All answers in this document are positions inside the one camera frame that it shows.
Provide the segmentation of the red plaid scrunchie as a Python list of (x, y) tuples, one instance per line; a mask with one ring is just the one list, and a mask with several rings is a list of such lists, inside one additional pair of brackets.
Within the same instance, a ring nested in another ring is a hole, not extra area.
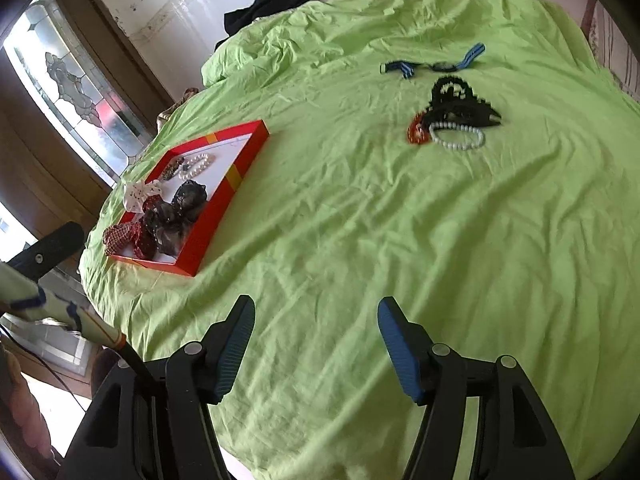
[(125, 222), (109, 226), (102, 236), (104, 252), (107, 256), (118, 255), (134, 242), (137, 234), (136, 222)]

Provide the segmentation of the red white-dotted scrunchie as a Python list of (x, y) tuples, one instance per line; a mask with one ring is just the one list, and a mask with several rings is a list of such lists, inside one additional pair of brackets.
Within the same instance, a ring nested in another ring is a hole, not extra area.
[(138, 259), (153, 260), (157, 252), (157, 244), (153, 233), (148, 227), (148, 213), (162, 200), (159, 195), (153, 195), (143, 203), (142, 216), (131, 227), (131, 241), (134, 255)]

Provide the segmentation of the white dotted scrunchie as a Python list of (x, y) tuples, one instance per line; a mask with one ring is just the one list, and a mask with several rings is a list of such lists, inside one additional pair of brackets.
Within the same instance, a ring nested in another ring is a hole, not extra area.
[(141, 214), (145, 201), (155, 195), (162, 195), (162, 185), (157, 180), (149, 183), (128, 183), (124, 188), (122, 204), (127, 212)]

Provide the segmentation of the dark sheer beaded scrunchie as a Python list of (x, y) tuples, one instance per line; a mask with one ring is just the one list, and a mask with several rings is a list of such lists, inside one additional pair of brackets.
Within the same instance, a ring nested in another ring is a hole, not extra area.
[(156, 202), (142, 217), (142, 226), (162, 254), (177, 257), (198, 217), (208, 204), (204, 184), (186, 180), (170, 202)]

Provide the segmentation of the black rhinestone hair claw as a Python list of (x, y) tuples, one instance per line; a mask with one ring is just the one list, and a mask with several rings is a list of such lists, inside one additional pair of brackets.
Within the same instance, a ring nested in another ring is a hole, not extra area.
[(454, 122), (482, 128), (498, 126), (501, 121), (501, 115), (488, 101), (479, 98), (466, 81), (443, 76), (432, 87), (431, 101), (423, 112), (420, 125), (427, 129), (435, 122)]

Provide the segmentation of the stained glass window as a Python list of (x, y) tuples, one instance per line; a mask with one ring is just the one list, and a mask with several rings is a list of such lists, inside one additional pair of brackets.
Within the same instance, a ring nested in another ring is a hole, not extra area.
[(111, 188), (151, 141), (56, 0), (32, 0), (3, 50), (54, 130)]

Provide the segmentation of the red shallow box tray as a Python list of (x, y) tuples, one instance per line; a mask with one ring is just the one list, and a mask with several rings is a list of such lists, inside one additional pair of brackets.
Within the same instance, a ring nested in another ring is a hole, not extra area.
[(255, 120), (200, 136), (170, 148), (144, 179), (152, 183), (160, 178), (165, 168), (174, 160), (187, 159), (198, 154), (213, 157), (212, 163), (193, 178), (206, 187), (207, 203), (186, 236), (186, 242), (178, 256), (159, 254), (151, 260), (140, 259), (127, 246), (115, 254), (118, 261), (142, 266), (142, 268), (194, 276), (205, 256), (219, 223), (240, 187), (247, 171), (269, 136), (264, 122)]

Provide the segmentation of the green bed sheet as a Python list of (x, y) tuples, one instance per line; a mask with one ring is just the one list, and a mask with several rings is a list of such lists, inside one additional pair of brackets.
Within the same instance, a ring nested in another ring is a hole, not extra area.
[[(460, 77), (493, 127), (420, 125)], [(269, 139), (194, 278), (104, 255), (84, 289), (147, 360), (252, 296), (256, 325), (220, 444), (258, 479), (397, 479), (422, 412), (376, 322), (393, 296), (462, 356), (509, 353), (578, 478), (611, 463), (639, 414), (639, 107), (544, 0), (328, 0), (259, 21), (203, 67), (204, 90), (125, 174), (262, 120)]]

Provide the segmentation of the brown patterned blanket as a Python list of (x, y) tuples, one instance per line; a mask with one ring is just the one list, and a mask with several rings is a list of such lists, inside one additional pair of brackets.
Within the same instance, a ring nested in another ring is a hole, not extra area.
[(160, 114), (156, 116), (156, 131), (160, 132), (163, 126), (166, 125), (166, 122), (171, 118), (171, 115), (174, 114), (180, 106), (183, 106), (185, 102), (188, 102), (191, 98), (196, 96), (198, 92), (200, 92), (198, 88), (187, 88), (184, 90), (182, 97), (178, 99), (178, 101), (166, 108), (166, 110), (160, 112)]

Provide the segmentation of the striped floral pillow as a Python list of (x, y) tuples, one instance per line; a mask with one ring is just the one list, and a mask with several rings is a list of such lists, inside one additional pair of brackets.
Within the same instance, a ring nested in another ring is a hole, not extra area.
[(620, 90), (639, 101), (638, 58), (599, 0), (587, 0), (582, 31), (594, 57), (612, 74)]

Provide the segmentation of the black cloth at wall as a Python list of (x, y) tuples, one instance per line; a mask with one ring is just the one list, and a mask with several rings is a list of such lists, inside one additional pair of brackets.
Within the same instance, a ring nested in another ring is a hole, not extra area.
[(236, 9), (224, 14), (224, 31), (227, 37), (218, 41), (214, 50), (217, 50), (224, 42), (258, 18), (268, 18), (268, 16), (274, 14), (296, 9), (309, 1), (316, 0), (254, 0), (246, 8)]

